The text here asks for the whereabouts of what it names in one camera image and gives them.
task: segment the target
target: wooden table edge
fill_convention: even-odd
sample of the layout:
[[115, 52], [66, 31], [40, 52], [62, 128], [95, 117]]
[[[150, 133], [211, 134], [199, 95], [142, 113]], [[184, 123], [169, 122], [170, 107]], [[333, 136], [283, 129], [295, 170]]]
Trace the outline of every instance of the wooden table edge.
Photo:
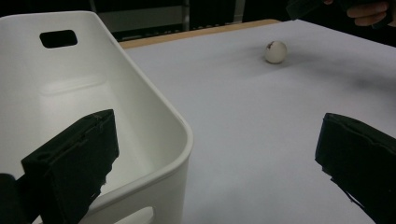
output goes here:
[[172, 40], [194, 37], [194, 36], [198, 36], [198, 35], [211, 35], [211, 34], [241, 30], [241, 29], [246, 29], [246, 28], [251, 28], [251, 27], [256, 27], [256, 26], [270, 25], [270, 24], [274, 24], [274, 23], [278, 23], [278, 22], [280, 22], [280, 21], [263, 20], [263, 21], [243, 22], [243, 23], [237, 23], [237, 24], [231, 24], [231, 25], [217, 26], [217, 27], [213, 27], [213, 28], [206, 28], [206, 29], [201, 29], [201, 30], [181, 32], [181, 33], [170, 34], [170, 35], [159, 35], [159, 36], [154, 36], [154, 37], [149, 37], [149, 38], [123, 41], [123, 42], [120, 42], [120, 45], [124, 49], [136, 48], [136, 47], [142, 47], [142, 46], [151, 45], [151, 44], [159, 44], [159, 43], [168, 42], [168, 41], [172, 41]]

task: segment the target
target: dark background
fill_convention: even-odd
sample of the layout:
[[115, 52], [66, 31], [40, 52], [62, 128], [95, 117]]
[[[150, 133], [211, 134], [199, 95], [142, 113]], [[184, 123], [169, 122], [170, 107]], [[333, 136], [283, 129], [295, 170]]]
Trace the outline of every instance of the dark background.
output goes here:
[[[98, 12], [170, 7], [181, 5], [182, 0], [94, 0]], [[243, 22], [263, 19], [288, 21], [288, 0], [246, 0]], [[0, 17], [12, 14], [37, 13], [66, 10], [91, 10], [89, 0], [14, 0], [0, 7]], [[235, 0], [190, 0], [190, 29], [224, 25], [233, 22]], [[325, 6], [302, 18], [337, 31], [370, 39], [396, 47], [396, 28], [373, 30], [358, 27], [337, 5]]]
[[[182, 0], [95, 0], [98, 12], [181, 5]], [[89, 0], [13, 0], [3, 3], [0, 17], [12, 14], [91, 10]], [[190, 28], [233, 22], [235, 0], [190, 0]]]

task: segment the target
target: white tabletop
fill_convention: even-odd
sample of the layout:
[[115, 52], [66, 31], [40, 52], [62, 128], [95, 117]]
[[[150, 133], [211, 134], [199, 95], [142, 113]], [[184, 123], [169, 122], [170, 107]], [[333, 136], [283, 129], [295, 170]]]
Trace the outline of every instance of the white tabletop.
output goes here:
[[396, 49], [288, 21], [126, 52], [192, 127], [183, 223], [374, 223], [315, 150], [327, 112], [396, 136]]

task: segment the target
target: table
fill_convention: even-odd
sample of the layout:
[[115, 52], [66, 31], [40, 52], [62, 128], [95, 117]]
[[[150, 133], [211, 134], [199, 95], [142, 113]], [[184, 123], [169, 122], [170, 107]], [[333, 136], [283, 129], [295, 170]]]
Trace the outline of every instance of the table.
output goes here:
[[213, 34], [217, 34], [217, 33], [246, 29], [249, 27], [264, 26], [264, 25], [274, 24], [274, 23], [278, 23], [278, 22], [280, 22], [280, 21], [263, 20], [263, 21], [251, 21], [251, 22], [245, 22], [245, 23], [236, 23], [236, 24], [230, 24], [230, 25], [225, 25], [225, 26], [218, 26], [218, 27], [194, 30], [194, 31], [183, 32], [183, 33], [176, 33], [176, 34], [171, 34], [171, 35], [159, 35], [159, 36], [154, 36], [154, 37], [150, 37], [150, 38], [142, 38], [142, 39], [137, 39], [137, 40], [123, 41], [123, 42], [120, 42], [120, 45], [124, 49], [136, 48], [136, 47], [142, 47], [142, 46], [151, 45], [151, 44], [158, 44], [158, 43], [163, 43], [163, 42], [168, 42], [168, 41], [174, 41], [174, 40], [179, 40], [179, 39], [184, 39], [184, 38], [195, 37], [198, 35], [213, 35]]
[[[281, 64], [263, 58], [272, 40]], [[305, 21], [136, 45], [194, 133], [183, 223], [374, 223], [315, 150], [327, 112], [396, 136], [396, 49]]]

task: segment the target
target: ball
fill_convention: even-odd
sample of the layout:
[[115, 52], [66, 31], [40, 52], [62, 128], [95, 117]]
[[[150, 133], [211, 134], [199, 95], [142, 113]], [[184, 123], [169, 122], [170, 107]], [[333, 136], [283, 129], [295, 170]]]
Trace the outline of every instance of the ball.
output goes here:
[[282, 63], [286, 59], [288, 49], [281, 41], [272, 41], [265, 48], [265, 60], [268, 63]]

